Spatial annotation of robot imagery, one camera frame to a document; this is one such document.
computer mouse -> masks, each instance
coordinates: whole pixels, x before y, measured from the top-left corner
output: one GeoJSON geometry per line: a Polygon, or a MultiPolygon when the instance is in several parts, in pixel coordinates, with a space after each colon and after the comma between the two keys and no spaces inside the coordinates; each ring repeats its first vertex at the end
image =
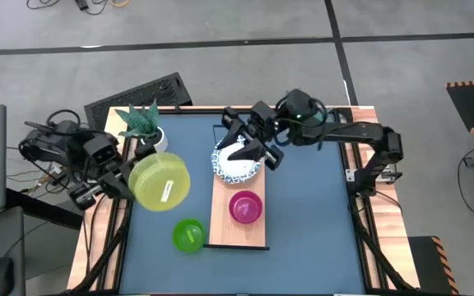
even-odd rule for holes
{"type": "Polygon", "coordinates": [[[0,258],[0,296],[7,296],[14,289],[14,262],[11,258],[0,258]]]}

magenta bowl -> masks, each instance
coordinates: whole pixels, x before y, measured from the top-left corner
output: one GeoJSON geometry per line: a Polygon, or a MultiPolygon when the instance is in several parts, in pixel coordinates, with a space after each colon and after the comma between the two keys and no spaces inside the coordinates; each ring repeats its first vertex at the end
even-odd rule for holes
{"type": "Polygon", "coordinates": [[[253,192],[241,191],[235,193],[230,199],[231,217],[242,224],[255,222],[263,213],[263,202],[253,192]]]}

metal bracket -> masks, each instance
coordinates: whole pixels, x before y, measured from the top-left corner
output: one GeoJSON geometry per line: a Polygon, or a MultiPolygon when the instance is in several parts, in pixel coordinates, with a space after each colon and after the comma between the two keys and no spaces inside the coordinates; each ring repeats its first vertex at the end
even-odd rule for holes
{"type": "MultiPolygon", "coordinates": [[[[347,182],[354,182],[355,177],[354,174],[357,169],[346,169],[345,170],[345,177],[347,182]]],[[[385,169],[383,169],[382,173],[376,178],[377,183],[386,183],[386,184],[394,184],[400,177],[402,173],[397,172],[396,165],[390,164],[385,169]]]]}

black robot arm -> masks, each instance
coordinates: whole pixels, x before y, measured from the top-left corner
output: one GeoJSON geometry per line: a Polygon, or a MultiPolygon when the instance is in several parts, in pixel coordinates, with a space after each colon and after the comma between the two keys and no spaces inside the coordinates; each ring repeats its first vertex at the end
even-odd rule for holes
{"type": "Polygon", "coordinates": [[[218,148],[235,143],[237,136],[245,139],[245,147],[237,150],[228,160],[260,160],[265,158],[266,166],[274,170],[283,159],[282,151],[267,143],[274,140],[279,146],[292,144],[309,146],[323,141],[363,143],[372,146],[374,155],[369,163],[354,172],[354,192],[362,195],[375,194],[376,178],[389,164],[396,164],[403,158],[402,140],[398,133],[377,123],[330,123],[327,111],[317,99],[301,90],[293,90],[277,103],[274,109],[264,102],[256,103],[245,122],[231,107],[226,107],[222,124],[228,134],[218,148]],[[285,140],[278,136],[285,133],[285,140]]]}

green leaves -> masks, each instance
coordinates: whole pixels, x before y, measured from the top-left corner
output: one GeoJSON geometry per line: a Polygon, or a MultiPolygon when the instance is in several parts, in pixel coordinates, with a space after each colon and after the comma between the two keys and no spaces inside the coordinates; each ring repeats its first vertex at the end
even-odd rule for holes
{"type": "Polygon", "coordinates": [[[120,132],[119,136],[125,137],[153,137],[156,134],[158,127],[158,107],[156,100],[151,107],[146,109],[142,106],[140,111],[135,109],[131,104],[129,105],[129,112],[115,109],[116,114],[128,124],[130,130],[128,132],[120,132]]]}

